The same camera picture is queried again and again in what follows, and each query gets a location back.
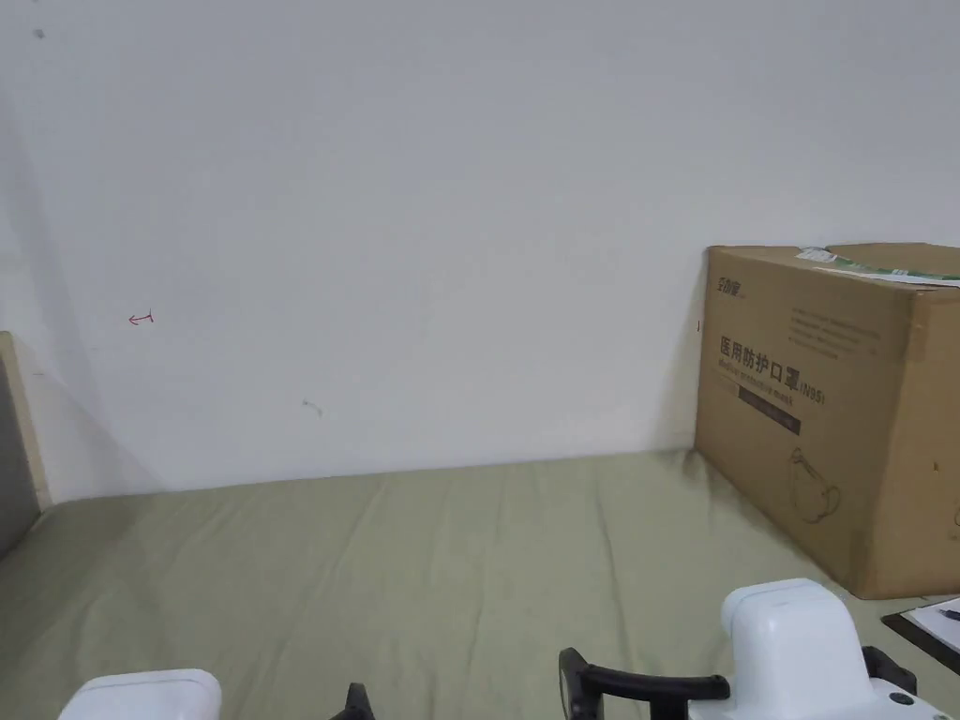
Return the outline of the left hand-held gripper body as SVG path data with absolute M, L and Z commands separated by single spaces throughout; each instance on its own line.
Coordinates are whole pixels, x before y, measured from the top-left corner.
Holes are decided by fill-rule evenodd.
M 222 690 L 201 669 L 109 675 L 82 685 L 61 719 L 218 719 Z

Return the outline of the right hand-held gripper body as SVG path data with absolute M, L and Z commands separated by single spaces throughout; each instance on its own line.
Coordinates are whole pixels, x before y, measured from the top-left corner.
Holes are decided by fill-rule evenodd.
M 949 714 L 884 679 L 867 659 L 844 602 L 812 579 L 730 593 L 721 609 L 732 646 L 723 719 L 947 719 Z

